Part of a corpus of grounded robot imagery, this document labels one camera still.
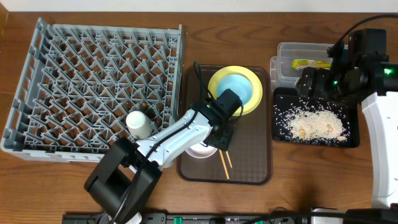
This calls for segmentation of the green snack wrapper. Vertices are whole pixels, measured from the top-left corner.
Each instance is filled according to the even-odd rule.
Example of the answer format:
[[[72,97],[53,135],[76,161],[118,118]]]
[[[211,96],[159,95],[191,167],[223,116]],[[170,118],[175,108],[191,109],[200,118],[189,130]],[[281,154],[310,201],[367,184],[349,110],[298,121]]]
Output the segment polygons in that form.
[[[294,70],[302,70],[306,67],[330,69],[331,63],[312,59],[295,59],[292,61],[292,68]]]

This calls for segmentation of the white pink bowl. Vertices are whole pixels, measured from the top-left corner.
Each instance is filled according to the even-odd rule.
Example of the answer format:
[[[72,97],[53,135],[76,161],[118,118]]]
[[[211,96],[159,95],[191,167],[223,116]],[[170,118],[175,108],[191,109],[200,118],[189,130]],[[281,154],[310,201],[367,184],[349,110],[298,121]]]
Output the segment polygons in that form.
[[[212,156],[216,151],[218,149],[213,146],[205,146],[199,143],[189,147],[185,152],[194,158],[204,159]]]

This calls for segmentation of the yellow plate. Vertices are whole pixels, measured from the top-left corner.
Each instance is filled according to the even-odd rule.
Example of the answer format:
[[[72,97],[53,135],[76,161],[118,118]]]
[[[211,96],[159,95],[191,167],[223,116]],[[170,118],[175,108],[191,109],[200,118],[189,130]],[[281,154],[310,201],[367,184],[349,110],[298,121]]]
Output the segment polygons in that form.
[[[243,105],[243,112],[241,113],[242,115],[248,114],[252,111],[254,111],[259,105],[262,100],[262,83],[259,79],[259,77],[252,72],[250,69],[246,67],[241,67],[241,66],[227,66],[219,69],[217,72],[215,72],[214,75],[210,78],[209,84],[208,84],[208,89],[210,93],[217,98],[217,85],[219,81],[227,76],[227,75],[232,75],[232,74],[237,74],[237,75],[242,75],[245,78],[247,78],[251,85],[252,85],[252,97],[249,100],[248,103]],[[239,111],[235,112],[234,116],[238,116]]]

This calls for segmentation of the light blue bowl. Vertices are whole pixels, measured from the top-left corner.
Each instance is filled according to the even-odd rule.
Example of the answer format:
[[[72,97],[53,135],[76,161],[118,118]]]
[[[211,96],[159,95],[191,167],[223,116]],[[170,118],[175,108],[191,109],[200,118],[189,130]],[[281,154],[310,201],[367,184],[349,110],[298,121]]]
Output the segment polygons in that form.
[[[244,105],[248,103],[252,97],[252,85],[250,81],[242,75],[232,74],[223,77],[217,85],[217,96],[220,96],[226,89],[230,89],[237,94]]]

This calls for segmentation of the white cup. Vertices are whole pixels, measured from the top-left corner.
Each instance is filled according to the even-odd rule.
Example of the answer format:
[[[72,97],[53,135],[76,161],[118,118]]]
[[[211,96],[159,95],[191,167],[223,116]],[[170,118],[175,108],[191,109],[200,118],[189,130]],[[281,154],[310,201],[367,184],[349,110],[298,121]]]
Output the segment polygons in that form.
[[[141,111],[132,111],[126,117],[126,126],[131,136],[145,139],[154,131],[151,120]]]

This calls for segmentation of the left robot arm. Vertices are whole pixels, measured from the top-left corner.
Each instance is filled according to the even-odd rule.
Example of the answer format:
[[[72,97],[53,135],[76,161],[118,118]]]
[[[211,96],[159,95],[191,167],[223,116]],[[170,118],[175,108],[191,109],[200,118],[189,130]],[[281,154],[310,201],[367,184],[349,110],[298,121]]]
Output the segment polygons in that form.
[[[162,170],[213,133],[223,133],[241,101],[201,100],[181,119],[148,138],[118,139],[96,165],[84,188],[110,216],[110,223],[131,221],[147,203]]]

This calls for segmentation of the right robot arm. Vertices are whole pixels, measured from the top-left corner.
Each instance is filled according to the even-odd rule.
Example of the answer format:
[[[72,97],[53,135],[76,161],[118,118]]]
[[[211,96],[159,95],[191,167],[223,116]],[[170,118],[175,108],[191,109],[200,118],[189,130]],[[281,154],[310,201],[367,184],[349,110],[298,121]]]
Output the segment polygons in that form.
[[[306,67],[296,82],[300,96],[360,104],[373,162],[373,208],[397,205],[397,64],[362,63],[339,72]]]

